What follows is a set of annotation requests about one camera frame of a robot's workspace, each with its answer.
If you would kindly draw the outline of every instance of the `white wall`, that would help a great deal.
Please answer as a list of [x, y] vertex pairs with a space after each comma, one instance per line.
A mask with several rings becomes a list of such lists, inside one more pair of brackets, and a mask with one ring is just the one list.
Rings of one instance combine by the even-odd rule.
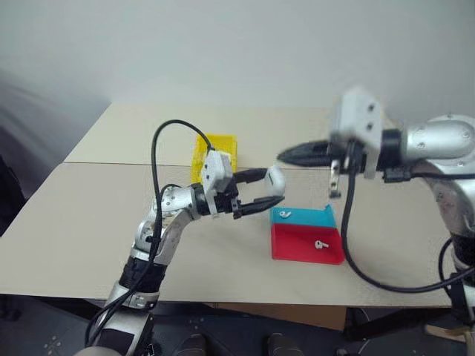
[[475, 115], [474, 36], [473, 0], [4, 0], [0, 119], [34, 189], [114, 100]]

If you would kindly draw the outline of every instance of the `white table surface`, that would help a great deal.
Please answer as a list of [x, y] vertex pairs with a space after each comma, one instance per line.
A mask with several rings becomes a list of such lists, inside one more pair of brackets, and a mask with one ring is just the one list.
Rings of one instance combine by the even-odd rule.
[[[108, 296], [153, 197], [151, 167], [140, 160], [148, 163], [151, 123], [147, 117], [154, 114], [140, 116], [136, 105], [129, 111], [123, 111], [121, 107], [127, 105], [113, 105], [111, 112], [106, 111], [104, 122], [109, 123], [99, 119], [90, 136], [86, 135], [68, 157], [70, 162], [56, 168], [0, 239], [1, 293], [99, 299]], [[154, 113], [162, 110], [153, 105], [150, 108], [147, 110]], [[235, 115], [234, 109], [227, 110], [229, 116]], [[248, 116], [257, 117], [262, 110], [249, 109]], [[112, 113], [117, 111], [120, 114], [116, 117], [116, 128]], [[275, 153], [288, 144], [320, 132], [317, 129], [312, 133], [307, 131], [314, 125], [315, 117], [324, 121], [322, 115], [310, 114], [322, 111], [301, 109], [300, 112], [301, 118], [295, 123], [297, 133], [277, 134], [284, 140], [282, 145], [270, 139], [270, 135], [261, 135], [258, 141], [246, 141], [241, 139], [245, 137], [244, 129], [236, 129], [238, 150], [243, 157], [241, 162], [247, 162], [247, 166], [264, 165], [264, 161], [272, 160], [270, 151], [265, 149], [268, 141], [270, 146], [274, 145], [272, 157], [275, 157]], [[298, 117], [292, 115], [291, 109], [284, 113], [289, 118]], [[132, 119], [136, 122], [132, 125], [126, 117], [130, 122]], [[302, 122], [307, 122], [308, 126], [298, 130], [297, 123]], [[134, 136], [131, 141], [142, 145], [145, 153], [142, 154], [135, 144], [128, 143], [127, 130]], [[135, 136], [135, 131], [142, 130], [143, 136]], [[224, 130], [203, 130], [226, 133]], [[174, 137], [176, 133], [170, 131], [169, 135]], [[99, 145], [101, 132], [102, 135], [107, 132], [107, 135]], [[184, 132], [186, 130], [181, 129], [180, 135]], [[163, 142], [168, 144], [169, 140], [164, 135]], [[256, 142], [263, 150], [258, 150], [261, 155], [252, 156]], [[189, 182], [190, 168], [180, 165], [191, 157], [191, 149], [186, 156], [185, 150], [177, 154], [175, 158], [179, 161], [174, 166], [169, 165], [170, 157], [174, 156], [169, 153], [168, 146], [160, 152], [159, 160], [166, 164], [159, 169], [161, 184]], [[125, 162], [119, 162], [122, 154]], [[326, 170], [293, 168], [284, 169], [284, 173], [287, 179], [284, 206], [323, 208], [328, 202]], [[342, 189], [346, 191], [345, 181]], [[245, 185], [240, 192], [244, 201], [264, 194], [258, 183]], [[343, 204], [343, 200], [334, 203], [338, 221]], [[350, 248], [361, 268], [374, 278], [398, 286], [420, 286], [437, 281], [437, 254], [447, 236], [432, 194], [423, 182], [384, 185], [380, 179], [358, 179], [350, 221]], [[448, 273], [450, 261], [446, 262]], [[443, 291], [395, 294], [376, 289], [360, 280], [346, 263], [328, 266], [273, 260], [268, 213], [240, 220], [230, 216], [214, 220], [204, 217], [190, 224], [167, 271], [160, 298], [341, 306], [450, 304]]]

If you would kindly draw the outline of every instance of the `small white object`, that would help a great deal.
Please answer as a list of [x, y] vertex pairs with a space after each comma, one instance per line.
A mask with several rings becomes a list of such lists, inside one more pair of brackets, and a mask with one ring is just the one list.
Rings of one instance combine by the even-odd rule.
[[285, 177], [282, 174], [281, 169], [277, 165], [267, 169], [266, 176], [264, 177], [264, 184], [269, 192], [269, 195], [273, 197], [283, 197], [285, 194]]
[[279, 213], [279, 216], [282, 218], [282, 219], [286, 219], [287, 217], [289, 217], [290, 215], [292, 215], [292, 212], [291, 211], [281, 211]]
[[328, 248], [328, 247], [330, 247], [330, 246], [329, 246], [327, 243], [321, 242], [320, 240], [316, 240], [316, 241], [315, 241], [315, 248], [316, 248], [317, 250], [321, 250], [323, 247]]
[[381, 150], [381, 105], [363, 88], [353, 88], [340, 98], [330, 118], [331, 141], [346, 145], [357, 139], [363, 143], [367, 154], [364, 178], [374, 178]]
[[208, 152], [201, 169], [201, 179], [209, 212], [215, 217], [217, 209], [214, 197], [218, 192], [223, 192], [232, 179], [231, 156], [226, 152]]

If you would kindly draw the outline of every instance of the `black wire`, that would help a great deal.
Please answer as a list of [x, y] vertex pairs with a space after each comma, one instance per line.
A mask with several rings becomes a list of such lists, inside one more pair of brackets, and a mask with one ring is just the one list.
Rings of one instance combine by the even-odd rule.
[[[445, 252], [447, 251], [448, 246], [450, 246], [451, 243], [452, 243], [452, 239], [449, 238], [447, 241], [445, 241], [444, 245], [440, 249], [439, 262], [437, 263], [438, 268], [439, 268], [439, 278], [440, 278], [440, 280], [445, 279], [444, 278], [444, 256], [445, 256]], [[448, 289], [447, 286], [444, 287], [444, 290], [445, 290], [445, 293], [447, 293], [447, 295], [450, 297], [451, 293], [449, 292], [449, 289]]]
[[380, 289], [384, 289], [386, 291], [394, 291], [396, 293], [425, 293], [428, 291], [434, 291], [436, 289], [444, 288], [445, 286], [449, 286], [450, 284], [462, 280], [466, 277], [471, 276], [475, 273], [475, 266], [465, 269], [463, 272], [459, 272], [456, 276], [449, 278], [448, 280], [443, 280], [438, 283], [430, 284], [428, 286], [422, 287], [413, 287], [413, 288], [405, 288], [405, 287], [395, 287], [389, 286], [387, 284], [383, 284], [374, 280], [371, 277], [368, 277], [355, 263], [353, 258], [351, 257], [350, 250], [348, 249], [348, 223], [350, 221], [350, 213], [351, 207], [353, 205], [353, 198], [355, 196], [355, 185], [356, 185], [356, 174], [357, 170], [352, 169], [348, 173], [348, 192], [347, 192], [347, 201], [345, 202], [343, 218], [341, 221], [341, 239], [343, 242], [343, 250], [347, 257], [348, 264], [350, 265], [351, 269], [363, 280], [367, 281], [368, 283], [376, 286]]
[[443, 180], [475, 179], [475, 174], [411, 173], [410, 178], [431, 178]]
[[[111, 319], [111, 317], [114, 315], [114, 313], [121, 307], [121, 305], [129, 298], [136, 290], [138, 285], [142, 282], [144, 276], [146, 276], [147, 272], [149, 269], [153, 266], [154, 264], [154, 258], [155, 255], [158, 252], [158, 248], [160, 246], [160, 235], [162, 233], [162, 194], [170, 186], [178, 186], [178, 185], [165, 185], [163, 187], [163, 190], [160, 191], [160, 187], [158, 184], [158, 173], [157, 173], [157, 140], [158, 136], [162, 132], [162, 130], [167, 127], [168, 125], [171, 124], [180, 124], [184, 125], [188, 128], [191, 128], [194, 130], [197, 134], [199, 134], [205, 141], [206, 145], [208, 146], [208, 151], [214, 149], [211, 142], [209, 141], [208, 137], [196, 126], [193, 124], [190, 124], [189, 122], [183, 121], [183, 120], [169, 120], [161, 124], [158, 129], [155, 131], [152, 142], [151, 142], [151, 172], [152, 172], [152, 180], [154, 184], [154, 193], [155, 193], [155, 201], [157, 203], [157, 214], [155, 217], [155, 225], [154, 225], [154, 232], [152, 234], [152, 240], [151, 240], [151, 247], [150, 247], [150, 253], [148, 256], [148, 263], [145, 269], [143, 270], [142, 274], [139, 276], [137, 279], [136, 283], [133, 284], [130, 289], [124, 293], [122, 296], [118, 297], [117, 299], [113, 300], [110, 302], [108, 305], [106, 305], [104, 308], [102, 308], [100, 311], [98, 311], [93, 318], [89, 321], [88, 327], [86, 328], [86, 333], [85, 333], [85, 345], [86, 347], [92, 346], [96, 338], [99, 336], [99, 333], [101, 330], [104, 328], [104, 325]], [[94, 331], [92, 337], [89, 337], [91, 333], [92, 326], [95, 324], [95, 322], [100, 318], [101, 315], [103, 315], [107, 310], [109, 310], [109, 313], [104, 317], [102, 322], [96, 327], [96, 330]]]

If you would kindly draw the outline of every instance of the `red tray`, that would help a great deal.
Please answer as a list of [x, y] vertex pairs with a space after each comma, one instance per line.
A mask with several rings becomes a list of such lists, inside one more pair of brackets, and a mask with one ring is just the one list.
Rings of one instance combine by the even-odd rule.
[[[341, 237], [336, 228], [320, 226], [273, 224], [272, 258], [312, 263], [339, 265], [344, 261]], [[315, 242], [320, 240], [329, 247], [317, 249]]]

